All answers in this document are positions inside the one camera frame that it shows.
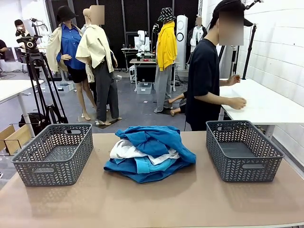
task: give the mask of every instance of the blue cloth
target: blue cloth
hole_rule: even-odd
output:
[[[141,152],[158,157],[168,153],[168,148],[175,149],[179,159],[167,159],[153,165],[148,157],[128,159],[110,159],[104,166],[106,171],[118,171],[138,183],[160,181],[176,170],[195,164],[196,155],[182,143],[179,129],[172,126],[137,126],[125,131],[118,130],[116,135],[128,139]]]
[[[61,60],[61,55],[68,54],[72,57],[71,60],[65,60],[66,66],[72,69],[81,70],[85,69],[86,65],[75,58],[81,36],[77,28],[72,27],[69,29],[65,24],[62,24],[62,37],[61,37],[61,50],[58,53],[56,60],[59,62]]]

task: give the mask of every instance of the black shirt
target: black shirt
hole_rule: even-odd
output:
[[[219,95],[219,57],[215,45],[203,39],[196,46],[190,61],[186,121],[192,130],[205,131],[206,121],[218,120],[220,105],[210,104],[194,96],[208,92]]]
[[[6,48],[6,44],[0,39],[0,49]],[[5,52],[0,52],[0,59],[5,59]]]

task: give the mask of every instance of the black cap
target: black cap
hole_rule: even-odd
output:
[[[68,6],[60,6],[57,11],[56,20],[61,23],[78,17]]]
[[[15,26],[19,26],[19,25],[22,25],[23,24],[23,21],[18,19],[18,20],[15,20]]]
[[[236,15],[244,14],[245,5],[241,0],[223,0],[221,1],[213,11],[214,20],[218,20],[221,12],[231,12]],[[251,27],[253,23],[244,18],[244,26]]]

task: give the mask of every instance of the white air purifier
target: white air purifier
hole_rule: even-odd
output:
[[[186,42],[187,42],[187,28],[188,18],[184,15],[177,16],[176,24],[176,41],[177,41],[177,58],[176,69],[186,69]]]

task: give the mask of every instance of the desk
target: desk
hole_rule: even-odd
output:
[[[128,72],[129,67],[128,67],[128,59],[127,59],[127,54],[126,53],[137,54],[138,50],[136,50],[135,48],[122,48],[121,50],[124,54],[124,59],[125,59],[125,71]]]
[[[32,88],[32,84],[30,80],[1,80],[0,81],[0,104],[17,96],[25,123],[27,124],[30,123],[30,120],[29,120],[29,115],[24,106],[22,96],[27,95],[23,93],[23,91],[29,88]],[[32,125],[30,124],[29,124],[29,130],[31,132],[32,137],[35,137]]]
[[[15,174],[0,191],[3,228],[290,227],[304,224],[304,180],[282,160],[272,183],[223,182],[205,132],[181,132],[197,164],[168,178],[137,184],[103,166],[119,140],[94,134],[77,183],[26,188]]]
[[[134,58],[134,59],[132,59],[131,61],[130,61],[130,64],[134,64],[134,66],[135,66],[135,73],[136,73],[136,75],[135,75],[135,92],[136,92],[136,90],[137,90],[137,70],[136,70],[136,67],[137,66],[140,66],[141,64],[151,64],[151,65],[154,65],[155,64],[155,67],[156,67],[156,61],[155,61],[155,58],[151,58],[151,59],[148,59],[149,61],[144,61],[143,59],[141,59],[141,60],[137,60],[136,58]],[[176,63],[177,62],[174,62],[173,64],[174,64],[174,72],[173,72],[173,91],[175,92],[176,91],[176,89],[175,89],[175,73],[176,73]]]
[[[255,125],[267,125],[266,135],[269,138],[277,124],[304,123],[304,107],[254,80],[241,80],[239,84],[221,87],[220,95],[247,100],[247,105],[242,110],[223,105],[220,120],[226,112],[232,120],[248,120]]]

